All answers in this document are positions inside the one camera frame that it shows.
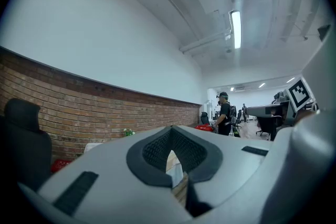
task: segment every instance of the man in black shirt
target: man in black shirt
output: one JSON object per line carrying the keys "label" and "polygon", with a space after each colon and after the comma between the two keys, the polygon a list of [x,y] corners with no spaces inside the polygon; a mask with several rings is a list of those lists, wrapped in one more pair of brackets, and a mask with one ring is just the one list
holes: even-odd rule
{"label": "man in black shirt", "polygon": [[219,101],[221,107],[221,115],[215,123],[218,126],[218,133],[223,135],[229,135],[231,131],[230,123],[230,104],[228,103],[229,96],[226,92],[221,92],[219,94]]}

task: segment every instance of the ceiling light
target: ceiling light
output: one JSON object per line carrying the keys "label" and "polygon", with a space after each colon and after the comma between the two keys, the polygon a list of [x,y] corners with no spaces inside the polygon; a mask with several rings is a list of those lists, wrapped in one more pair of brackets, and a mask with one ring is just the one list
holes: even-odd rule
{"label": "ceiling light", "polygon": [[286,83],[288,83],[288,82],[292,81],[293,79],[294,79],[294,78],[292,78],[292,79],[288,80]]}
{"label": "ceiling light", "polygon": [[231,13],[233,33],[235,37],[235,49],[239,49],[242,43],[242,21],[240,20],[240,12],[235,11]]}

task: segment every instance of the red brick wall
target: red brick wall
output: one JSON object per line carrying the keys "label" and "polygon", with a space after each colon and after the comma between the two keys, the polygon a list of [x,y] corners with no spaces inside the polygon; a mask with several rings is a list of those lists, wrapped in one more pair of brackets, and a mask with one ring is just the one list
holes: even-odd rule
{"label": "red brick wall", "polygon": [[83,79],[2,49],[0,56],[0,113],[14,97],[40,105],[40,128],[52,139],[53,158],[74,159],[87,143],[123,137],[124,128],[198,123],[197,104]]}

